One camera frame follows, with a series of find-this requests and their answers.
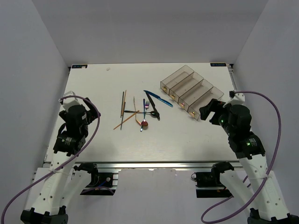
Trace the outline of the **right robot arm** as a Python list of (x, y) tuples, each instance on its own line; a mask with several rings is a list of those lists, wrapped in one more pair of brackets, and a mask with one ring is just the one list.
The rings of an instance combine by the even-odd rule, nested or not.
[(270, 171), (265, 149), (251, 131), (250, 110), (243, 105), (226, 104), (212, 99), (199, 109), (201, 120), (214, 112), (210, 123), (219, 125), (228, 135), (228, 143), (243, 166), (252, 189), (240, 180), (228, 162), (214, 164), (211, 181), (216, 186), (224, 185), (245, 206), (249, 224), (297, 224), (299, 217), (292, 215), (278, 192)]

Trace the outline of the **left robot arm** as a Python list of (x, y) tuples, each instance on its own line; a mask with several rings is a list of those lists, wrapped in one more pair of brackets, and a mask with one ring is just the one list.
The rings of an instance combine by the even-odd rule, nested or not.
[(42, 189), (28, 210), (23, 210), (21, 221), (25, 224), (65, 224), (68, 222), (67, 207), (71, 199), (80, 193), (87, 184), (98, 183), (99, 175), (79, 166), (79, 173), (73, 181), (67, 182), (78, 156), (88, 146), (93, 137), (89, 137), (88, 126), (100, 120), (100, 112), (89, 98), (83, 98), (72, 92), (60, 99), (63, 110), (59, 113), (64, 123), (60, 126), (53, 147), (53, 157), (49, 173), (43, 181)]

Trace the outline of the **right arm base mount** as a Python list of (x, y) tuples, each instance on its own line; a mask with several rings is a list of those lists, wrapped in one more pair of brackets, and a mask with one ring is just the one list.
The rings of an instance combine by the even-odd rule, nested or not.
[(219, 162), (212, 166), (209, 172), (195, 172), (191, 175), (191, 180), (196, 182), (197, 198), (229, 198), (230, 191), (220, 182), (220, 174), (233, 170), (234, 167), (229, 162)]

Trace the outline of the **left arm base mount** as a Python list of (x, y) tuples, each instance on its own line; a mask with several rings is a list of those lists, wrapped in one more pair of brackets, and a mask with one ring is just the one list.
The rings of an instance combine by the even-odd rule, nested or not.
[(83, 171), (88, 173), (88, 180), (90, 182), (81, 191), (81, 195), (94, 196), (113, 196), (115, 189), (113, 188), (113, 173), (99, 172), (95, 163), (85, 162), (79, 166), (74, 166), (75, 171)]

